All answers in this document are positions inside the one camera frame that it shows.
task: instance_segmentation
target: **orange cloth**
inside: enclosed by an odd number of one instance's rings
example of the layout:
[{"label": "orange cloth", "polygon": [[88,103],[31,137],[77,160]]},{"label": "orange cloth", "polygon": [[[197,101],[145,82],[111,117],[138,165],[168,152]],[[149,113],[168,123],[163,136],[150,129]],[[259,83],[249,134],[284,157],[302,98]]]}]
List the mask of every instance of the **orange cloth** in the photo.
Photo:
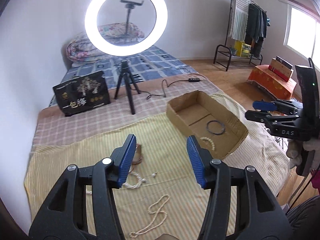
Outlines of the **orange cloth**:
[{"label": "orange cloth", "polygon": [[248,81],[256,82],[278,99],[290,100],[297,83],[292,78],[288,82],[284,81],[268,68],[269,65],[256,66]]}]

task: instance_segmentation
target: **black box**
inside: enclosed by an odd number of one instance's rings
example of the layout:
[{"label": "black box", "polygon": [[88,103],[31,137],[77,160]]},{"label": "black box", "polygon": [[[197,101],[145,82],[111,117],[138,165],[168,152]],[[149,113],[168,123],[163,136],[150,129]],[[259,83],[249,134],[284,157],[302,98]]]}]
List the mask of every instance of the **black box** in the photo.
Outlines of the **black box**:
[{"label": "black box", "polygon": [[293,68],[293,65],[291,65],[289,62],[285,61],[284,59],[280,58],[279,56],[276,57],[276,61],[279,61],[282,65],[284,65],[288,69]]},{"label": "black box", "polygon": [[111,103],[103,75],[103,71],[98,71],[53,87],[58,106],[65,116]]}]

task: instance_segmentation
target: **glowing white ring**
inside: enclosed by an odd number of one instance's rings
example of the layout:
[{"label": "glowing white ring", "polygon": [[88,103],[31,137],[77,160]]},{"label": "glowing white ring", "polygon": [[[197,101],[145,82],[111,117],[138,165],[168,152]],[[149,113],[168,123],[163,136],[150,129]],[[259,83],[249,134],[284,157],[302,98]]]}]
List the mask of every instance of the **glowing white ring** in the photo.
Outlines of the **glowing white ring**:
[{"label": "glowing white ring", "polygon": [[88,38],[97,49],[113,56],[130,56],[150,48],[162,36],[168,21],[167,6],[164,0],[151,0],[156,9],[156,24],[147,38],[131,46],[115,46],[107,42],[100,35],[97,27],[98,13],[105,1],[106,0],[92,0],[84,19],[84,26]]}]

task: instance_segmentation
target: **dark bracelet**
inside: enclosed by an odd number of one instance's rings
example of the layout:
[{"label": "dark bracelet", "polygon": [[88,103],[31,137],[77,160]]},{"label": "dark bracelet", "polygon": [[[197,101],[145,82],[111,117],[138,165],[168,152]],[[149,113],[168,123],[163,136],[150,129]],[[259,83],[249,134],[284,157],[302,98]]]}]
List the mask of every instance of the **dark bracelet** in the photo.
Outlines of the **dark bracelet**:
[{"label": "dark bracelet", "polygon": [[[221,133],[214,133],[214,132],[211,132],[209,130],[209,124],[212,123],[212,122],[217,122],[219,123],[221,126],[222,126],[222,132]],[[210,121],[210,122],[207,122],[207,131],[211,134],[214,134],[214,135],[222,135],[225,131],[226,131],[226,127],[225,125],[222,123],[222,122],[219,122],[218,120],[213,120],[213,121]]]}]

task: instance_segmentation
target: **glove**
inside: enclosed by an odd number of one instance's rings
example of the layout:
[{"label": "glove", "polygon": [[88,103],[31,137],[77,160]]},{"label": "glove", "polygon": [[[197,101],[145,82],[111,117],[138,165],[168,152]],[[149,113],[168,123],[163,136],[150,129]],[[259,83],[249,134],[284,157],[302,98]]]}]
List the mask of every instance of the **glove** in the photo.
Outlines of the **glove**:
[{"label": "glove", "polygon": [[315,156],[311,164],[311,170],[316,170],[320,164],[320,140],[311,138],[308,142],[288,140],[287,156],[290,158],[290,169],[299,166],[302,163],[301,151],[302,147],[306,151],[315,150]]}]

